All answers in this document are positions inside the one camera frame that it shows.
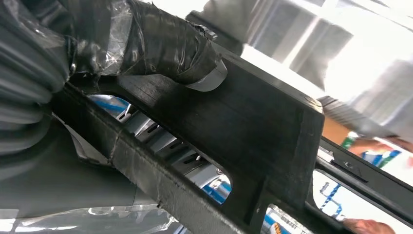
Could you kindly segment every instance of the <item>black plastic bracket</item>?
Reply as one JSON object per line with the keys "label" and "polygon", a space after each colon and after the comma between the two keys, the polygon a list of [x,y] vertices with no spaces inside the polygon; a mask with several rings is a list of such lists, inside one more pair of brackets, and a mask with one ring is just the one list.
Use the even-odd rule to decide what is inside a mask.
{"label": "black plastic bracket", "polygon": [[231,53],[223,61],[227,78],[206,93],[159,75],[71,80],[85,94],[124,98],[218,166],[232,185],[222,206],[71,84],[53,111],[194,233],[259,233],[270,204],[315,233],[349,233],[305,205],[324,120],[319,103]]}

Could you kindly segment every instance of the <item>hand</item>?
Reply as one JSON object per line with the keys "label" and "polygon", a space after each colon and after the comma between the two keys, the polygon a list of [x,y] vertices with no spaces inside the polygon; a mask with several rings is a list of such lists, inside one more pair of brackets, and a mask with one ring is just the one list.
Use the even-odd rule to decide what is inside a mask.
{"label": "hand", "polygon": [[374,220],[348,218],[343,224],[356,234],[395,234],[389,225]]}
{"label": "hand", "polygon": [[366,151],[384,153],[393,150],[390,146],[372,139],[357,139],[349,148],[349,151],[359,157]]}

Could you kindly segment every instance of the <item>white light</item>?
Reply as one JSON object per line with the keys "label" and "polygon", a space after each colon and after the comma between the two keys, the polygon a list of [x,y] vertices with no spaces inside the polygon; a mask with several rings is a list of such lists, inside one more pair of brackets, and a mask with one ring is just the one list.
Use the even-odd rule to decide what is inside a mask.
{"label": "white light", "polygon": [[15,218],[0,219],[0,232],[10,232],[13,229]]}
{"label": "white light", "polygon": [[46,228],[42,227],[17,227],[16,233],[31,233],[45,230]]}

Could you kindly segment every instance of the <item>black tape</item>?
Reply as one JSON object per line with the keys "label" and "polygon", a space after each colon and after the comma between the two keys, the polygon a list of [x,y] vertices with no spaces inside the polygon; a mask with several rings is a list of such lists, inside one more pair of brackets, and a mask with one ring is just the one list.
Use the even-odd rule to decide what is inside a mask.
{"label": "black tape", "polygon": [[[73,39],[71,61],[75,72],[104,75],[162,74],[181,84],[192,84],[209,74],[220,60],[203,29],[172,16],[155,5],[137,0],[23,0],[30,11],[52,30]],[[108,44],[114,13],[130,15],[130,30],[121,65],[106,73]]]}

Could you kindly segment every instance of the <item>clear plastic wrap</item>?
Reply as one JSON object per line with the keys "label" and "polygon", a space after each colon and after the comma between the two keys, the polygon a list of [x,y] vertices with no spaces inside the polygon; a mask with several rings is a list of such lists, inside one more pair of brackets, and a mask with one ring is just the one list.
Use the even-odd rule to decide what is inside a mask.
{"label": "clear plastic wrap", "polygon": [[[53,231],[88,234],[153,234],[176,220],[166,211],[145,206],[77,209],[36,218],[0,219],[0,233],[48,234]],[[10,210],[0,210],[10,214]]]}

